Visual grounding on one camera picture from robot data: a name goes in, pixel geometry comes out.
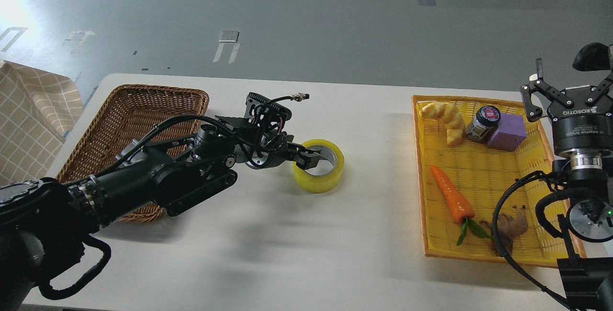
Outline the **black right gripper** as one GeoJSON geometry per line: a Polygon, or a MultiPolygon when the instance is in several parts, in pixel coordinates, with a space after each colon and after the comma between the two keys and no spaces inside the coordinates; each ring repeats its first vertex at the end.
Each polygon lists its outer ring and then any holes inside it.
{"type": "Polygon", "coordinates": [[[543,117],[543,109],[532,102],[537,92],[551,104],[554,154],[569,158],[578,150],[610,155],[613,149],[612,98],[606,95],[613,83],[613,70],[597,86],[578,86],[559,91],[545,82],[542,58],[537,58],[536,78],[521,86],[521,97],[529,122],[543,117]],[[573,101],[568,107],[568,100],[573,101]]]}

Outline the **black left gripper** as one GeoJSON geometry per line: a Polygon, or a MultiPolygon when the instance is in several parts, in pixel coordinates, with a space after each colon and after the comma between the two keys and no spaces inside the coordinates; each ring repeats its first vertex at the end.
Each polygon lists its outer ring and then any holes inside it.
{"type": "Polygon", "coordinates": [[[320,161],[320,150],[309,149],[302,144],[280,143],[272,146],[272,151],[257,151],[242,146],[242,152],[246,158],[245,164],[254,170],[274,168],[282,165],[285,161],[294,161],[295,166],[303,171],[317,167],[320,161]]]}

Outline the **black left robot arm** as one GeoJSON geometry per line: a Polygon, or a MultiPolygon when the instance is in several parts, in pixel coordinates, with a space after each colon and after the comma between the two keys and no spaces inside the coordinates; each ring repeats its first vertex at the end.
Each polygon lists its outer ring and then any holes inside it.
{"type": "Polygon", "coordinates": [[[284,131],[291,110],[249,93],[243,117],[184,114],[133,140],[103,171],[72,182],[50,177],[1,188],[1,309],[15,311],[37,288],[44,298],[81,291],[108,264],[112,250],[94,234],[126,214],[155,203],[175,217],[210,199],[238,178],[233,167],[315,168],[320,150],[293,142],[284,131]]]}

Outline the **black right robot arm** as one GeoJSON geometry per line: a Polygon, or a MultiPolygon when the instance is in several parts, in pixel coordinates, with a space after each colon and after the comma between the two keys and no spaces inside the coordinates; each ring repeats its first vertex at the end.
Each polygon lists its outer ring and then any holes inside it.
{"type": "Polygon", "coordinates": [[[613,150],[611,76],[597,86],[557,90],[545,82],[542,60],[522,86],[525,114],[530,122],[550,120],[554,154],[549,180],[552,192],[539,200],[535,214],[552,237],[564,240],[567,258],[557,261],[566,296],[574,309],[612,309],[612,259],[581,258],[573,237],[584,242],[612,239],[612,198],[607,189],[613,150]]]}

